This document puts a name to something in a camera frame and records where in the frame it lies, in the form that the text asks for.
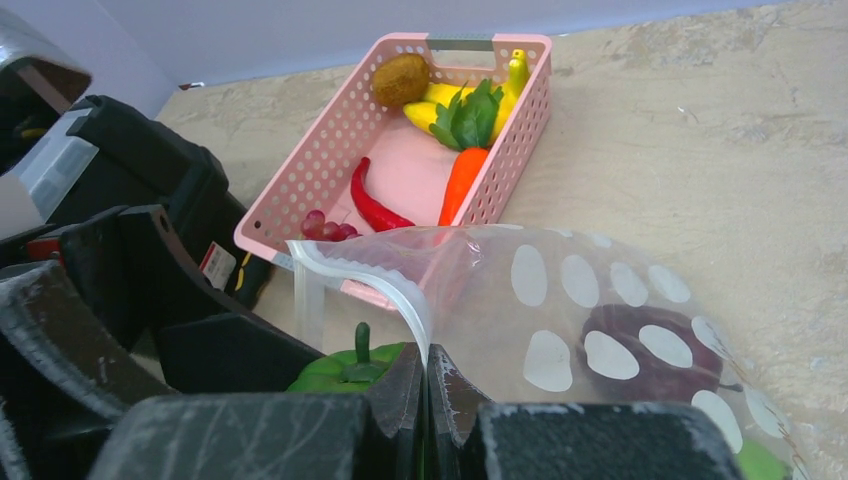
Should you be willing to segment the dark red mangosteen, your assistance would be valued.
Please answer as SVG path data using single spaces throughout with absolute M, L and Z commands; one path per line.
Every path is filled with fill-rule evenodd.
M 700 391 L 743 390 L 721 381 L 723 360 L 696 338 L 689 317 L 657 307 L 593 308 L 577 358 L 594 387 L 612 400 L 688 403 Z

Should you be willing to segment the clear dotted zip top bag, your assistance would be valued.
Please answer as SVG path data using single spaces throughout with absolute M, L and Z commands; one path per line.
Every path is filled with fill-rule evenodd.
M 748 479 L 806 479 L 787 416 L 670 268 L 598 234 L 508 224 L 292 240 L 298 284 L 350 283 L 399 313 L 423 358 L 500 401 L 680 402 Z

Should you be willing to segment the green bell pepper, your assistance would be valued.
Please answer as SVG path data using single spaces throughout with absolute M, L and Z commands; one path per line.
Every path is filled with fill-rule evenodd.
M 391 368 L 406 344 L 370 345 L 370 326 L 360 322 L 354 332 L 354 348 L 324 356 L 306 365 L 287 392 L 361 393 Z

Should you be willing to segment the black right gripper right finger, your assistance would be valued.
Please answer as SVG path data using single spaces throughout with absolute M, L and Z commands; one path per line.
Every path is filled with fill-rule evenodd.
M 717 425 L 679 403 L 493 403 L 429 350 L 437 479 L 740 479 Z

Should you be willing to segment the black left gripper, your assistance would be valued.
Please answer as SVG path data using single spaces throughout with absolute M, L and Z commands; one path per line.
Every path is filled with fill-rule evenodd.
M 173 393 L 125 350 L 130 312 L 183 393 L 282 392 L 323 356 L 211 287 L 158 205 L 8 237 L 1 266 L 1 336 L 104 420 Z

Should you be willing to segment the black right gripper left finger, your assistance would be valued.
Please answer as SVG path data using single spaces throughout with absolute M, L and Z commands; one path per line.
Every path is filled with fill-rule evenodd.
M 351 393 L 171 395 L 132 407 L 91 479 L 413 479 L 423 367 L 404 346 Z

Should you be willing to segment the pink perforated plastic basket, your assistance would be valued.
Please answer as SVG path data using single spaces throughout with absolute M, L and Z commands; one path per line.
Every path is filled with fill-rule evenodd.
M 350 195 L 351 178 L 362 158 L 371 162 L 367 189 L 372 197 L 419 226 L 435 225 L 456 155 L 412 125 L 400 110 L 378 104 L 374 74 L 403 53 L 431 59 L 435 51 L 481 51 L 494 58 L 493 67 L 436 62 L 432 80 L 473 86 L 489 79 L 500 84 L 516 49 L 526 53 L 528 83 L 455 217 L 458 225 L 497 222 L 550 117 L 551 39 L 538 34 L 391 33 L 373 44 L 249 208 L 234 232 L 237 246 L 289 267 L 287 244 L 299 237 L 301 222 L 312 210 L 369 233 L 370 225 Z

